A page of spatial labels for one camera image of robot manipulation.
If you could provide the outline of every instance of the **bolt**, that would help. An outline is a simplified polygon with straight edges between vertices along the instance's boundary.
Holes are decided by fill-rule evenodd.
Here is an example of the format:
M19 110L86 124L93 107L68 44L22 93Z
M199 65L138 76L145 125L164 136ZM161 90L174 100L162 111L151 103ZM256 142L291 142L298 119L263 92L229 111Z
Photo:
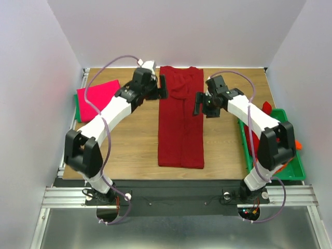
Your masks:
M125 196L128 198L128 200L131 200L131 194L126 193Z
M230 198L231 198L230 193L229 193L229 192L225 192L225 193L224 193L224 200L229 201Z
M262 192L261 196L263 197L263 199L267 200L269 198L269 194L267 192Z

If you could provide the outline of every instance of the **metal floor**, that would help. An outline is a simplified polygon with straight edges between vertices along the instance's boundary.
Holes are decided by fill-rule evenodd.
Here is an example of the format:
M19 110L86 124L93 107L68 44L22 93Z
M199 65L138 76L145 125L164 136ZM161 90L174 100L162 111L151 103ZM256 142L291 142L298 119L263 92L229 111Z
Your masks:
M262 207L262 218L279 207ZM120 225L98 224L94 209L51 210L41 248L316 249L306 206L288 206L263 224L230 216L130 217Z

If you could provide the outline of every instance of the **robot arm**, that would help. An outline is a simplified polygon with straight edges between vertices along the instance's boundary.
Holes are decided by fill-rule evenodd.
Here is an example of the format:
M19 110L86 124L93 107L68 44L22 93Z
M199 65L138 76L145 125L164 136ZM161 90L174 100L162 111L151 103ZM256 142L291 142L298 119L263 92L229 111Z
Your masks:
M206 117L219 117L220 109L232 113L248 125L248 105L252 120L252 130L260 139L257 153L257 167L263 178L269 180L273 174L295 156L295 137L291 123L280 123L251 104L248 98L237 88L229 90L224 79L217 76L206 81L208 86L204 94L198 92L194 115L199 114L200 104ZM253 168L241 182L240 195L244 200L255 199L265 186Z
M121 120L133 113L144 99L167 98L165 78L163 75L160 76L161 87L158 88L155 69L154 61L147 61L136 68L132 80L116 92L101 111L101 115L97 115L78 131L70 130L66 134L64 162L80 173L105 199L111 199L114 193L102 179L103 158L100 147L107 137L104 120L111 131ZM113 185L112 180L103 177Z

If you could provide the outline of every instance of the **wooden table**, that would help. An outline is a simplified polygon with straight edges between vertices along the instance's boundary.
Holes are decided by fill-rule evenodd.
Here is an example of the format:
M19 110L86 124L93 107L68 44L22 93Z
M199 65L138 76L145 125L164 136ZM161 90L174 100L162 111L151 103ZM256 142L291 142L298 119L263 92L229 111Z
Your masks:
M98 70L90 70L88 81ZM221 68L205 68L204 79L220 70ZM264 101L268 101L274 106L263 69L234 70L254 82L255 105L261 107ZM131 80L133 71L133 68L106 69L92 85L114 79L124 85ZM229 89L237 87L248 98L252 95L251 85L245 79L231 73L226 73L223 77ZM220 118L204 119L204 169L159 167L158 110L159 101L146 101L112 131L112 150L105 167L105 173L111 179L242 179L247 175L237 118L224 110ZM82 125L84 124L78 123L75 129ZM103 158L106 156L107 146L105 140L101 147ZM82 179L70 167L65 168L63 178Z

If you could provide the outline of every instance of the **white wall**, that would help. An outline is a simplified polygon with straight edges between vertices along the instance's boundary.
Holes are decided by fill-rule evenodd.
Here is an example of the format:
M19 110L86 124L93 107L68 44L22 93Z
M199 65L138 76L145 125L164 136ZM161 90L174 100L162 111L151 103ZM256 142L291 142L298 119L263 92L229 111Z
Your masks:
M48 0L83 67L268 66L305 0ZM135 66L132 60L118 66Z
M332 238L332 2L308 0L267 76L303 143L301 157Z
M30 248L81 67L46 0L4 0L0 23L0 248Z

